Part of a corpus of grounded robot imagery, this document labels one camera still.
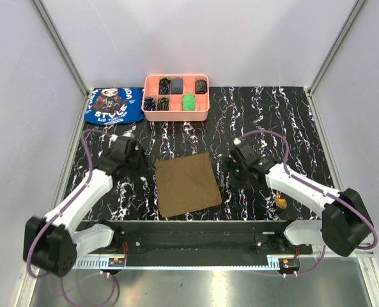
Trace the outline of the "brown cloth napkin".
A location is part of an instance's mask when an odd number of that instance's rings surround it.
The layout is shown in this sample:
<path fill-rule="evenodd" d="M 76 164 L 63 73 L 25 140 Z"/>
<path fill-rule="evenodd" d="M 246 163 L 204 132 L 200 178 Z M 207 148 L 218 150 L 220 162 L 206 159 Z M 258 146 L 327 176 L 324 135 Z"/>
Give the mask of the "brown cloth napkin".
<path fill-rule="evenodd" d="M 159 212 L 173 217 L 220 205 L 220 194 L 210 154 L 155 162 Z"/>

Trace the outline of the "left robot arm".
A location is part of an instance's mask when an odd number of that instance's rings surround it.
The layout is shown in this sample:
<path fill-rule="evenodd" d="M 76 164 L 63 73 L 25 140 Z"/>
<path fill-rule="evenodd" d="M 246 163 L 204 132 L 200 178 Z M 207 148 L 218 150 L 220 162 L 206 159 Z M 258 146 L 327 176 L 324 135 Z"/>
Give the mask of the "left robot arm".
<path fill-rule="evenodd" d="M 111 135 L 112 145 L 96 164 L 90 163 L 82 182 L 43 217 L 33 216 L 25 225 L 23 260 L 57 277 L 67 275 L 79 257 L 98 249 L 116 253 L 125 247 L 123 230 L 108 221 L 78 230 L 84 216 L 123 178 L 151 173 L 153 166 L 132 134 Z"/>

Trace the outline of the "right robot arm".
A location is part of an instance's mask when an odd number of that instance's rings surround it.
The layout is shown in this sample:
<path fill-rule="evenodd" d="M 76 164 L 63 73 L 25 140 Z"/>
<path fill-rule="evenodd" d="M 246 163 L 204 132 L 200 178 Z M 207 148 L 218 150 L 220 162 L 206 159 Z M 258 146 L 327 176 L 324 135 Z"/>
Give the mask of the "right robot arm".
<path fill-rule="evenodd" d="M 350 256 L 371 234 L 373 223 L 360 194 L 319 184 L 271 157 L 261 157 L 248 143 L 236 143 L 222 167 L 222 177 L 236 189 L 267 187 L 313 211 L 317 220 L 296 220 L 275 237 L 281 253 L 299 245 L 325 245 Z"/>

